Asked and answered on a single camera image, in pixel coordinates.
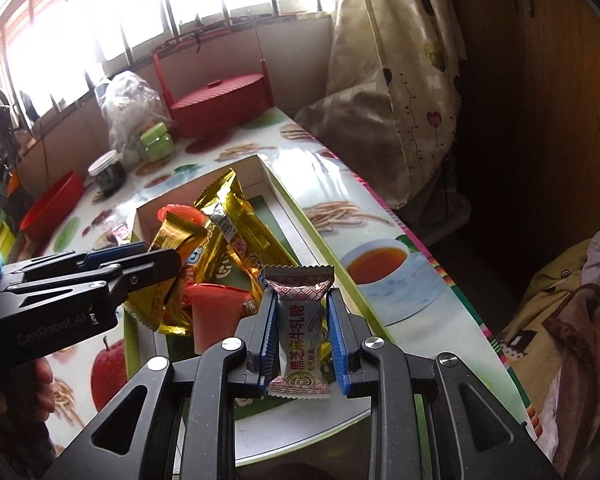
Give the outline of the left hand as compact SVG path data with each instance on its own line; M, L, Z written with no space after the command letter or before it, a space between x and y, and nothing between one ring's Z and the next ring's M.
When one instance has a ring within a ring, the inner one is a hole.
M46 358L0 370L0 415L22 406L25 419L46 422L55 411L53 380Z

